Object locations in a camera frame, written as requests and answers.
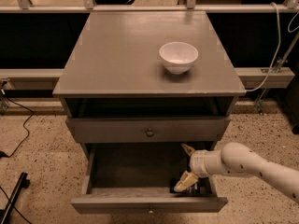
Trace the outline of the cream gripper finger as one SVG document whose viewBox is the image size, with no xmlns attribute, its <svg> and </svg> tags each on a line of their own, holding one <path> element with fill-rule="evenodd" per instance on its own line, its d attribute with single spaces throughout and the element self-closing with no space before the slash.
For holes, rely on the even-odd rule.
<svg viewBox="0 0 299 224">
<path fill-rule="evenodd" d="M 175 192 L 182 192 L 190 186 L 194 185 L 198 181 L 199 176 L 193 172 L 185 171 L 180 180 L 174 186 Z"/>
<path fill-rule="evenodd" d="M 185 150 L 186 154 L 191 157 L 192 154 L 195 152 L 195 149 L 193 147 L 188 146 L 185 143 L 182 143 L 181 146 L 183 147 L 183 149 Z"/>
</svg>

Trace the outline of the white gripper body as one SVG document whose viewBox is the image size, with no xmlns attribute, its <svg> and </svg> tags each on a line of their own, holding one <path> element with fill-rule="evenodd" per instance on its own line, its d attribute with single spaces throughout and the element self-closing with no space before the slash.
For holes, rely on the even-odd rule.
<svg viewBox="0 0 299 224">
<path fill-rule="evenodd" d="M 200 178 L 209 177 L 205 162 L 206 154 L 206 150 L 197 150 L 190 157 L 190 169 Z"/>
</svg>

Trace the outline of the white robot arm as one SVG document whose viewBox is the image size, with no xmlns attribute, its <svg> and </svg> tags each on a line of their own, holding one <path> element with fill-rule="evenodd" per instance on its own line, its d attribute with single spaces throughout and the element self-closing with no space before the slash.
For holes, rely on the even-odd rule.
<svg viewBox="0 0 299 224">
<path fill-rule="evenodd" d="M 199 178 L 213 175 L 254 175 L 277 189 L 291 200 L 299 203 L 299 172 L 268 161 L 249 147 L 231 142 L 218 150 L 195 150 L 182 144 L 190 156 L 190 171 L 185 171 L 174 187 L 182 192 L 194 185 Z"/>
</svg>

